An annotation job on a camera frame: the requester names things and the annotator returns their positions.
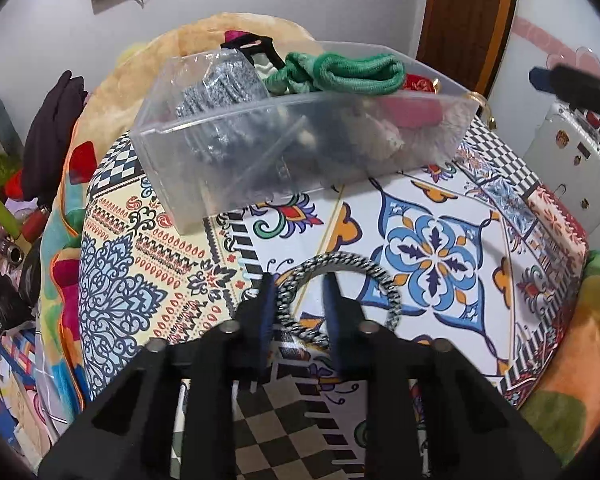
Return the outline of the red velvet drawstring pouch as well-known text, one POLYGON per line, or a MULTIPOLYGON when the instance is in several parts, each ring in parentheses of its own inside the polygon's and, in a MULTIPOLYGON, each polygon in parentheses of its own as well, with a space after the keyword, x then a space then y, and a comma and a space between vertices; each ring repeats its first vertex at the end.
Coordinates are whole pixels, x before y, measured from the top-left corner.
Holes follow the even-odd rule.
MULTIPOLYGON (((402 90, 435 94, 440 90, 438 78, 407 74, 402 90)), ((442 122, 442 105, 434 98, 414 96, 383 96, 378 104, 393 125, 400 129, 420 129, 442 122)))

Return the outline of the yellow white patterned scrunchie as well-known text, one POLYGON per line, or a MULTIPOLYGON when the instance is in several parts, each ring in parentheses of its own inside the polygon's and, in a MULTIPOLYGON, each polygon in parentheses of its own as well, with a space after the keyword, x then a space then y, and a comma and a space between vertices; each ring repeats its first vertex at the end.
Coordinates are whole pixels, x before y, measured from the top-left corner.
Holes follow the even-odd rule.
POLYGON ((340 158, 370 164, 384 162, 404 149, 400 131, 387 119, 369 114, 336 112, 332 118, 334 147, 340 158))

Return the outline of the green knitted cloth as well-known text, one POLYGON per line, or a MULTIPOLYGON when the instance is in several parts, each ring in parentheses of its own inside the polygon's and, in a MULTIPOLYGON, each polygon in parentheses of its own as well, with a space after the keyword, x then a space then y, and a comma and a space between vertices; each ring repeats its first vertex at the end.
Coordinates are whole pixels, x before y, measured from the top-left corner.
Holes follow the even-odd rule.
POLYGON ((264 85, 276 96, 321 91, 386 96, 400 90, 405 79, 404 64, 392 54, 347 58, 336 52, 290 52, 284 66, 267 76, 264 85))

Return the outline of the white suitcase with stickers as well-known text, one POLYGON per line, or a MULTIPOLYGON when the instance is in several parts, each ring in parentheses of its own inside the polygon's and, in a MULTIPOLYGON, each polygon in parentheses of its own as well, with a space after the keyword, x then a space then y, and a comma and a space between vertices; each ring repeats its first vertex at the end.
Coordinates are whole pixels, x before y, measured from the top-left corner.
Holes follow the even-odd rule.
POLYGON ((585 232, 600 226, 600 137, 582 113, 553 103, 524 161, 585 232))

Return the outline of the white wardrobe sliding door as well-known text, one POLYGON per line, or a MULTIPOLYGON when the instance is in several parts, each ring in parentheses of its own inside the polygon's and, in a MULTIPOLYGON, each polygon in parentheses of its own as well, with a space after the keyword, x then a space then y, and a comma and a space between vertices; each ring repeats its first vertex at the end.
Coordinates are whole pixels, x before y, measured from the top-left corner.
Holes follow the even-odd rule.
POLYGON ((540 36, 531 40, 514 30, 509 34, 489 103, 498 135, 522 153, 553 102, 533 89, 528 71, 544 67, 561 46, 572 52, 588 48, 600 61, 600 14, 590 0, 517 0, 512 24, 529 25, 540 36))

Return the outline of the wooden door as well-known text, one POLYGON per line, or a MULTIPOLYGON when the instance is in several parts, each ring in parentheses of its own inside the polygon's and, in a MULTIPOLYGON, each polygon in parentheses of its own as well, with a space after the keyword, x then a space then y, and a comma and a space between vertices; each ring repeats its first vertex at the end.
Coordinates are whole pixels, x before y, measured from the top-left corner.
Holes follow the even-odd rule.
POLYGON ((488 96, 512 28, 517 0, 426 0, 416 58, 488 96))

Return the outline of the beige fleece blanket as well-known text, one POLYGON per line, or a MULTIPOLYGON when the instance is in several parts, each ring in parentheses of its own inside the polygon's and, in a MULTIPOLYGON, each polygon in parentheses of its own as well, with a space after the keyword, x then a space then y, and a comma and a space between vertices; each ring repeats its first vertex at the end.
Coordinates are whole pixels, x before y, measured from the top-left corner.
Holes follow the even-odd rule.
POLYGON ((254 283, 227 220, 178 234, 128 135, 170 58, 213 50, 231 32, 306 40, 274 16, 220 13, 142 44, 91 93, 69 152, 91 156, 83 182, 60 180, 42 235, 36 386, 47 411, 73 420, 148 338, 196 338, 224 320, 254 283))

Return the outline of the clear plastic storage box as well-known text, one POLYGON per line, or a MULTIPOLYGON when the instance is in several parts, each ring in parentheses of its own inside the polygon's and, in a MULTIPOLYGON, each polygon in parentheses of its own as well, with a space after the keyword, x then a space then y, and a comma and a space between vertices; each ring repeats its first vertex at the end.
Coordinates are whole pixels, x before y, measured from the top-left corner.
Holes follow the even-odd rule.
POLYGON ((384 162, 354 162, 336 155, 332 118, 336 112, 346 110, 389 120, 378 104, 383 96, 326 91, 276 96, 268 92, 265 100, 237 105, 224 113, 178 119, 174 114, 180 99, 178 83, 183 60, 190 55, 171 58, 146 94, 130 138, 159 202, 178 232, 193 232, 204 218, 257 203, 443 164, 452 158, 477 113, 477 103, 465 96, 467 89, 384 46, 310 40, 280 42, 275 50, 284 61, 290 52, 336 52, 347 58, 392 54, 404 64, 406 74, 438 78, 440 90, 431 94, 401 88, 387 96, 437 99, 442 105, 442 122, 420 129, 396 127, 405 141, 403 150, 384 162), (254 143, 227 162, 199 159, 193 150, 194 131, 206 122, 230 117, 238 117, 252 128, 254 143))

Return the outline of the red cylinder can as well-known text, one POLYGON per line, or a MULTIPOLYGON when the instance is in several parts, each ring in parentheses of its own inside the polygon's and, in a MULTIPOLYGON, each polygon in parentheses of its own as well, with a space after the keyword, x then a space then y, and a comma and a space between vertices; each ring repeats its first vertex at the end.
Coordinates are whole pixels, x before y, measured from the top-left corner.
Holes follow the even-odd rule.
POLYGON ((45 229, 49 215, 50 210, 46 206, 41 206, 27 216, 21 227, 21 234, 27 242, 33 243, 40 237, 45 229))

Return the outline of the dark purple garment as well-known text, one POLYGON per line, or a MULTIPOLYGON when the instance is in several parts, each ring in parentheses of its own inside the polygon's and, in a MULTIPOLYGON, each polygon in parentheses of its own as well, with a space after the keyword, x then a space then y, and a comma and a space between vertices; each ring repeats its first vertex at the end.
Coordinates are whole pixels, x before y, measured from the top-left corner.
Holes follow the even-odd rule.
POLYGON ((63 72, 47 93, 24 144, 21 188, 25 200, 52 208, 86 96, 83 77, 73 77, 70 70, 63 72))

